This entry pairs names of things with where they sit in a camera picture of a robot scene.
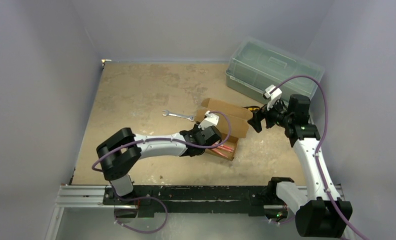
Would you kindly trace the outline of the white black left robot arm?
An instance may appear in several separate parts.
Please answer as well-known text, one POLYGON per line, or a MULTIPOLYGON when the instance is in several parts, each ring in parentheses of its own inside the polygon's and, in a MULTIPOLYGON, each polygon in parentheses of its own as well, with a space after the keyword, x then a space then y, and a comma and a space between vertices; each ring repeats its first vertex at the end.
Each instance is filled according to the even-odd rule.
POLYGON ((206 129, 194 126, 191 130, 163 136, 134 134, 125 127, 98 145, 96 152, 100 171, 113 186, 115 198, 127 205, 135 197, 129 171, 137 161, 159 156, 200 156, 221 139, 222 134, 215 126, 206 129))

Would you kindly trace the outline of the salmon pen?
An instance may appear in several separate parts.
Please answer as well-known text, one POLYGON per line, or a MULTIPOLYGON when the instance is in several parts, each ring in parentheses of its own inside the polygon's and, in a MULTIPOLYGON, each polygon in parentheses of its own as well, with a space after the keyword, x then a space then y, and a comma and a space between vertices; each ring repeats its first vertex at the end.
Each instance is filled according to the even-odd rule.
POLYGON ((224 150, 224 149, 218 149, 218 148, 213 148, 211 149, 211 152, 219 157, 223 158, 232 158, 233 157, 233 152, 224 150))
POLYGON ((226 146, 226 145, 220 145, 217 148, 220 150, 223 150, 223 151, 231 152, 231 153, 234 151, 233 148, 226 146))

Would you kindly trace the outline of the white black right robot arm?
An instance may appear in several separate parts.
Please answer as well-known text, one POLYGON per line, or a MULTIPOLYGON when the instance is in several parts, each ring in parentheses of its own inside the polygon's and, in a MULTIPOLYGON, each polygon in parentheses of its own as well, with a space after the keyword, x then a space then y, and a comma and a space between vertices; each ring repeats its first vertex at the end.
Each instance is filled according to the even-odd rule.
POLYGON ((284 201, 295 215, 295 225, 302 237, 340 238, 352 206, 343 201, 331 181, 320 147, 317 126, 309 122, 310 99, 293 94, 284 105, 278 93, 264 95, 268 103, 253 113, 248 123, 259 133, 266 127, 280 126, 298 156, 306 181, 307 193, 300 192, 292 179, 273 177, 266 196, 274 204, 284 201))

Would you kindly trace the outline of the brown cardboard box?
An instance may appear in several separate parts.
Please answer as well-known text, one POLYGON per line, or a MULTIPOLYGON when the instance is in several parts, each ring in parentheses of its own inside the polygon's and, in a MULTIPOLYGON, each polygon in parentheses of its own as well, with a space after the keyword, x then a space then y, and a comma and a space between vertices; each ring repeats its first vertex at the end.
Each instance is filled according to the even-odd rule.
POLYGON ((217 156, 211 152, 211 149, 208 149, 205 152, 225 160, 234 160, 239 140, 246 138, 249 129, 249 124, 247 121, 252 118, 252 112, 243 107, 236 106, 221 100, 207 98, 202 101, 201 108, 197 110, 195 120, 198 122, 203 120, 204 114, 207 111, 222 112, 224 114, 217 114, 219 116, 219 122, 216 127, 221 132, 222 139, 225 139, 228 134, 228 130, 231 130, 228 140, 223 145, 233 148, 234 151, 232 158, 217 156))

